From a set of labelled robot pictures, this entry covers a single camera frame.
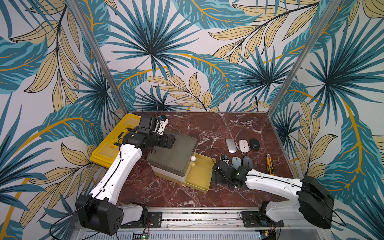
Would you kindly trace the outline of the light blue computer mouse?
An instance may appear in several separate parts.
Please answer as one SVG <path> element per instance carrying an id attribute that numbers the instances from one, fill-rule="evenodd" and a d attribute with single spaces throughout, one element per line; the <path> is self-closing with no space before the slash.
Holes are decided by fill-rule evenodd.
<path id="1" fill-rule="evenodd" d="M 232 158 L 232 167 L 237 170 L 242 165 L 242 159 L 239 157 Z"/>

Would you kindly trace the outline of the yellow pull-out drawer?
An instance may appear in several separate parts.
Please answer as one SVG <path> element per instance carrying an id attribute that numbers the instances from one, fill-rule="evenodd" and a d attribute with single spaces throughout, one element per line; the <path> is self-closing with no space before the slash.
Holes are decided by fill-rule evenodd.
<path id="1" fill-rule="evenodd" d="M 214 162 L 210 157 L 204 155 L 196 154 L 195 157 L 197 158 L 195 161 L 196 165 L 192 167 L 190 164 L 183 186 L 206 194 L 210 189 Z"/>

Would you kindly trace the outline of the grey drawer unit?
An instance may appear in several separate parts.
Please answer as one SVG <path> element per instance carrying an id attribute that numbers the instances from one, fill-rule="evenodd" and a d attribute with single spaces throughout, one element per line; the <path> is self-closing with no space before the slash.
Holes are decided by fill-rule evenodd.
<path id="1" fill-rule="evenodd" d="M 197 139 L 168 130 L 165 134 L 175 136 L 173 147 L 167 149 L 156 146 L 148 154 L 147 160 L 156 176 L 183 185 L 191 169 L 191 157 L 196 150 Z"/>

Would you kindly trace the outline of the dark grey computer mouse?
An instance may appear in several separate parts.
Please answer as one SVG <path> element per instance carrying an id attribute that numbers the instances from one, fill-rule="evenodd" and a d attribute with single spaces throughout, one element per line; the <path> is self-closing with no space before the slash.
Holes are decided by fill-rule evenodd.
<path id="1" fill-rule="evenodd" d="M 243 167 L 244 167 L 245 169 L 247 169 L 247 170 L 251 170 L 251 169 L 253 169 L 253 160 L 252 160 L 252 158 L 249 157 L 249 156 L 244 156 L 244 157 L 243 157 L 243 162 L 242 162 L 242 164 L 243 164 Z"/>

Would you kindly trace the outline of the silver computer mouse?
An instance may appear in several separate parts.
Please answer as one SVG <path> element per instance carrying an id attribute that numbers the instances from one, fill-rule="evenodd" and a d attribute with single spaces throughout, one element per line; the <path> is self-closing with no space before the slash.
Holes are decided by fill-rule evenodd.
<path id="1" fill-rule="evenodd" d="M 226 139 L 226 144 L 229 153 L 234 154 L 237 152 L 236 142 L 233 139 Z"/>

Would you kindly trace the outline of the white computer mouse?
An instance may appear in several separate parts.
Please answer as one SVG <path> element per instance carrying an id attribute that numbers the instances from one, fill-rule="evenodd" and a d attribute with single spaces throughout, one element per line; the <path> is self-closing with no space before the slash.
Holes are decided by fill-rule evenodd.
<path id="1" fill-rule="evenodd" d="M 248 153 L 249 152 L 249 143 L 246 140 L 239 140 L 239 149 L 242 153 Z"/>

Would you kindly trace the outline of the black computer mouse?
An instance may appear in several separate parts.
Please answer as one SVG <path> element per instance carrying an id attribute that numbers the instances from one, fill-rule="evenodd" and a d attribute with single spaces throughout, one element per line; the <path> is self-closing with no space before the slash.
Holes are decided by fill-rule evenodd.
<path id="1" fill-rule="evenodd" d="M 257 139 L 250 139 L 250 148 L 252 151 L 259 151 L 260 142 Z"/>

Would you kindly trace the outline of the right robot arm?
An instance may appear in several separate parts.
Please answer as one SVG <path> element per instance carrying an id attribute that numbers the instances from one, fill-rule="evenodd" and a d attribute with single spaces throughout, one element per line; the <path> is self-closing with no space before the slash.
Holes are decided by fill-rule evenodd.
<path id="1" fill-rule="evenodd" d="M 306 220 L 320 229 L 330 229 L 334 215 L 334 197 L 313 177 L 289 179 L 261 173 L 243 166 L 232 168 L 225 161 L 213 161 L 213 171 L 230 187 L 245 185 L 249 190 L 263 191 L 287 199 L 263 202 L 259 216 L 266 221 Z"/>

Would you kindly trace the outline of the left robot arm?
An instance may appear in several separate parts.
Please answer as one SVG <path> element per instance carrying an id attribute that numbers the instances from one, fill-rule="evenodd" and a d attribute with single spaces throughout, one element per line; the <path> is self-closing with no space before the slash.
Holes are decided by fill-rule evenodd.
<path id="1" fill-rule="evenodd" d="M 143 152 L 154 147 L 171 149 L 176 141 L 173 134 L 140 132 L 133 129 L 118 145 L 118 154 L 96 187 L 87 195 L 79 195 L 76 210 L 82 227 L 114 235 L 121 225 L 142 220 L 144 207 L 130 204 L 124 210 L 116 203 L 122 187 Z"/>

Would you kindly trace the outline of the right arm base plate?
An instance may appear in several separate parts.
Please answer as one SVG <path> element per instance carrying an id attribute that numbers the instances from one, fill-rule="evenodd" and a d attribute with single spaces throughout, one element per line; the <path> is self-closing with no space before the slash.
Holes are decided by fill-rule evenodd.
<path id="1" fill-rule="evenodd" d="M 275 222 L 258 211 L 240 212 L 240 219 L 245 228 L 280 228 L 284 226 L 283 221 Z"/>

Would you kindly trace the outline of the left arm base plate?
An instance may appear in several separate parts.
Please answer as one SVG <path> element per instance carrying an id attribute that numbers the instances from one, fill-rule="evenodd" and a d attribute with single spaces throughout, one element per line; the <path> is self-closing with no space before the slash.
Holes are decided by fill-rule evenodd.
<path id="1" fill-rule="evenodd" d="M 129 222 L 121 225 L 122 229 L 159 229 L 162 225 L 162 212 L 144 212 L 136 222 Z"/>

